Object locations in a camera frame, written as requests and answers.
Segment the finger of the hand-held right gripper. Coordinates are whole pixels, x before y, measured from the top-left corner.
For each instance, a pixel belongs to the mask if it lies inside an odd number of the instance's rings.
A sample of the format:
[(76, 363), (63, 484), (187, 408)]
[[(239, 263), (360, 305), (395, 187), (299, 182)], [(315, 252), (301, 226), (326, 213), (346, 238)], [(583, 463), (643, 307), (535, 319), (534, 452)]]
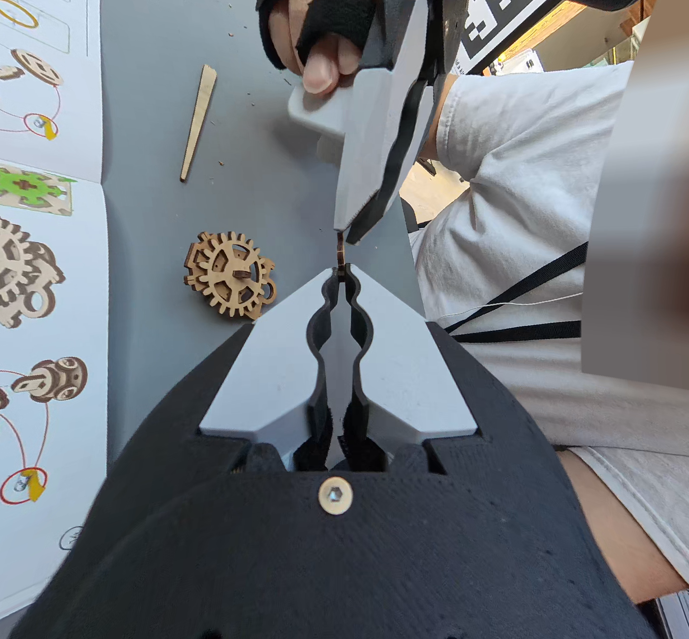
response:
[(382, 188), (402, 108), (424, 60), (427, 19), (427, 0), (415, 0), (392, 69), (362, 68), (353, 79), (334, 211), (338, 232), (353, 227)]
[(434, 87), (425, 81), (418, 81), (409, 89), (401, 109), (397, 135), (390, 149), (383, 153), (380, 186), (351, 222), (347, 244), (359, 244), (382, 220), (398, 196), (428, 135), (436, 109), (434, 96)]

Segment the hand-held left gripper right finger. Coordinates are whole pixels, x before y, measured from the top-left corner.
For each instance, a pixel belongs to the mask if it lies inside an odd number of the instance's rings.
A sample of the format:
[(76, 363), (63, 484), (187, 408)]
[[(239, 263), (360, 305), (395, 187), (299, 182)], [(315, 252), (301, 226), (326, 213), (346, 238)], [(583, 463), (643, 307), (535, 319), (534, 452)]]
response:
[(398, 451), (473, 436), (478, 425), (423, 316), (359, 267), (341, 272), (351, 316), (351, 400), (338, 442), (350, 471), (386, 471)]

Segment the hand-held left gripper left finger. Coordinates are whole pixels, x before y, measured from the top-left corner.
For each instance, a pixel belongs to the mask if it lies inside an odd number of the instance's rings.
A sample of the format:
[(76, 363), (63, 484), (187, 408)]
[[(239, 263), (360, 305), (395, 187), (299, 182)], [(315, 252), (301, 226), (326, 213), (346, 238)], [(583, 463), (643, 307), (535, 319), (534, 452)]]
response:
[(328, 268), (257, 320), (200, 422), (211, 437), (273, 446), (288, 471), (324, 471), (333, 420), (321, 348), (338, 303)]

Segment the wooden gear assembly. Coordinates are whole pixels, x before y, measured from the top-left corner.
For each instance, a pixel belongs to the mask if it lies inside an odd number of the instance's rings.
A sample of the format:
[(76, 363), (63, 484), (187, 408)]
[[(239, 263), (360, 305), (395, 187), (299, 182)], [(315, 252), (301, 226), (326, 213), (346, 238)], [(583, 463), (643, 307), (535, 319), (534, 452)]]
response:
[(202, 231), (185, 257), (184, 283), (199, 292), (218, 313), (255, 321), (274, 302), (275, 263), (261, 255), (244, 234)]

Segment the person's left forearm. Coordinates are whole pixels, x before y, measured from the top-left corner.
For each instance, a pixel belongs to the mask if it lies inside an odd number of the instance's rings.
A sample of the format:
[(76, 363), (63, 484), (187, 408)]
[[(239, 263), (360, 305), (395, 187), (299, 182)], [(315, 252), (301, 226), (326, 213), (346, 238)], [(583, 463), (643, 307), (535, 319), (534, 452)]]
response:
[(629, 599), (638, 605), (688, 590), (688, 583), (597, 474), (571, 451), (557, 456), (598, 548)]

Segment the grey desk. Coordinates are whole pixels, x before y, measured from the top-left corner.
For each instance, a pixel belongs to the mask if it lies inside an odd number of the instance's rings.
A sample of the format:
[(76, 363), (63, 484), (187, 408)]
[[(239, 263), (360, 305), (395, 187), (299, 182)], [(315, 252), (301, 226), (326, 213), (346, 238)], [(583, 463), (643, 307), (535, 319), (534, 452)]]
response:
[[(298, 79), (265, 57), (256, 0), (101, 0), (103, 191), (109, 230), (108, 463), (237, 326), (183, 282), (201, 231), (272, 259), (278, 297), (336, 265), (338, 173), (294, 124)], [(180, 182), (203, 65), (217, 72)]]

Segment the person in white shirt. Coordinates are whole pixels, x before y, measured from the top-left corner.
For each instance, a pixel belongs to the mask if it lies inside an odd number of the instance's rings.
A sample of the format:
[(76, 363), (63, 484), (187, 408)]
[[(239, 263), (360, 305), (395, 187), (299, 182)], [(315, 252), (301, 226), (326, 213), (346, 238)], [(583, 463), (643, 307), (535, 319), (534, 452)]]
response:
[[(425, 154), (469, 188), (410, 236), (431, 320), (449, 328), (506, 303), (510, 287), (588, 240), (632, 68), (448, 81)], [(576, 337), (462, 344), (688, 583), (688, 391), (582, 373)]]

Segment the tapered wooden stick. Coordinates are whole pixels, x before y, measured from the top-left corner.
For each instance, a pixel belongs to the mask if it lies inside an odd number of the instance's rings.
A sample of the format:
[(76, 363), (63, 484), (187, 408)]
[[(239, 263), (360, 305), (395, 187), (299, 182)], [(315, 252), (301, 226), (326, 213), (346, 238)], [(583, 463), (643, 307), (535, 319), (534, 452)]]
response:
[(209, 65), (203, 65), (201, 79), (196, 94), (194, 112), (187, 136), (183, 164), (180, 171), (180, 182), (185, 183), (194, 160), (194, 155), (205, 123), (207, 112), (210, 108), (211, 97), (217, 81), (217, 72)]

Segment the assembly instruction booklet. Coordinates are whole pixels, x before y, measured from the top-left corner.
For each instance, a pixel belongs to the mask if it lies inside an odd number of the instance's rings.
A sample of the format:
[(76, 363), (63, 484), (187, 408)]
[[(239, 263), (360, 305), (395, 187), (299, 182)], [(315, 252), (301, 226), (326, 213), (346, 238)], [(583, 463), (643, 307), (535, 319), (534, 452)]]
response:
[(34, 602), (106, 477), (100, 0), (1, 0), (1, 618)]

